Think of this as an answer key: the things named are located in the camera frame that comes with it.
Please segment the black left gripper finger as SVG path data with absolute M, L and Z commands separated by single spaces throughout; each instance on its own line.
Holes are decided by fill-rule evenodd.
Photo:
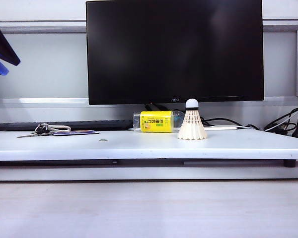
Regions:
M 0 59 L 12 65 L 19 65 L 20 59 L 0 30 Z

